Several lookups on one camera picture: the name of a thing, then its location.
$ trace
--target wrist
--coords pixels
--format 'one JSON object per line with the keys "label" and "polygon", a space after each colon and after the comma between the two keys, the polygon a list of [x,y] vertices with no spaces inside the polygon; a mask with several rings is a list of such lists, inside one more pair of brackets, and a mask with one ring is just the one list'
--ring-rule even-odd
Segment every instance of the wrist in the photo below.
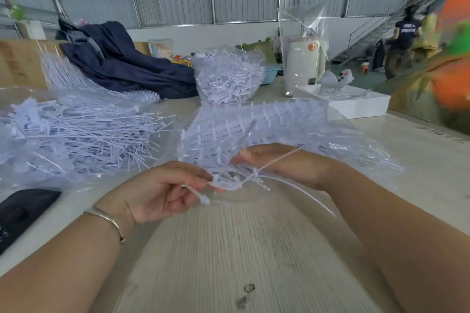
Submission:
{"label": "wrist", "polygon": [[124,199],[115,196],[113,192],[109,192],[96,202],[94,207],[110,215],[125,237],[128,237],[132,233],[135,227],[135,221]]}
{"label": "wrist", "polygon": [[321,190],[331,195],[335,184],[338,181],[345,180],[350,169],[352,168],[344,162],[329,158],[329,164],[326,166],[326,170],[319,181]]}

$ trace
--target bracelet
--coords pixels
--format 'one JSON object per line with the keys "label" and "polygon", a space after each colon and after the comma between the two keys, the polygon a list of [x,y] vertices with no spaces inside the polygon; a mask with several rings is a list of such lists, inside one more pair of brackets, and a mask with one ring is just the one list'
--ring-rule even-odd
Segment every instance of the bracelet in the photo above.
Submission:
{"label": "bracelet", "polygon": [[126,241],[126,237],[122,234],[121,229],[119,225],[116,223],[116,221],[111,216],[109,216],[105,211],[102,211],[101,209],[98,209],[95,207],[90,207],[87,210],[83,211],[83,213],[84,214],[90,213],[93,215],[97,215],[98,217],[102,217],[106,219],[107,221],[110,221],[111,223],[113,223],[114,226],[117,228],[117,231],[119,232],[119,238],[121,240],[121,244],[124,244],[124,242]]}

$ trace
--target person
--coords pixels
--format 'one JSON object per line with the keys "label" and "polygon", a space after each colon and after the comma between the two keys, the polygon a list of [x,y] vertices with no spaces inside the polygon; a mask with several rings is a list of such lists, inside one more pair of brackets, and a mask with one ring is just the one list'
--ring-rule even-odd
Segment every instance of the person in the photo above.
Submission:
{"label": "person", "polygon": [[[259,168],[292,149],[257,145],[232,161]],[[406,312],[470,312],[470,237],[332,158],[299,150],[268,169],[328,192]],[[211,180],[201,168],[169,162],[119,185],[94,205],[119,230],[97,215],[81,215],[0,278],[2,313],[88,311],[120,239],[136,224],[186,212],[198,199],[185,185],[201,191]]]}
{"label": "person", "polygon": [[387,79],[397,75],[397,67],[413,46],[413,40],[421,35],[421,21],[415,18],[417,11],[417,5],[406,8],[405,18],[396,23],[393,36],[388,39],[388,42],[392,45],[385,61],[385,76]]}

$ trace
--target black t-shirt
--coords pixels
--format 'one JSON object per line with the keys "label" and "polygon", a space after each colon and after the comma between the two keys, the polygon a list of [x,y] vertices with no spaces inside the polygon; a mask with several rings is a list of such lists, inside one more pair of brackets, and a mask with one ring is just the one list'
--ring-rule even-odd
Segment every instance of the black t-shirt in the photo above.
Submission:
{"label": "black t-shirt", "polygon": [[418,29],[421,27],[421,21],[417,19],[402,20],[395,25],[400,29],[400,35],[395,44],[400,49],[410,49],[413,46],[413,40],[418,36]]}

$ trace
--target table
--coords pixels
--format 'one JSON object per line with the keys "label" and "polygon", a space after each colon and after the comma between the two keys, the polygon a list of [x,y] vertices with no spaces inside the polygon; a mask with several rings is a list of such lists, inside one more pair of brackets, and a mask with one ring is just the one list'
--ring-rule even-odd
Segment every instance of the table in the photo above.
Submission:
{"label": "table", "polygon": [[[282,96],[282,78],[255,100]],[[197,98],[167,101],[187,115]],[[450,131],[387,114],[357,119],[405,168],[396,193],[470,234],[470,143]],[[0,275],[91,206],[118,179],[66,193],[0,257]],[[384,278],[339,216],[280,182],[261,199],[199,206],[136,228],[91,312],[239,312],[255,284],[249,312],[400,312]],[[256,197],[248,185],[244,196]]]}

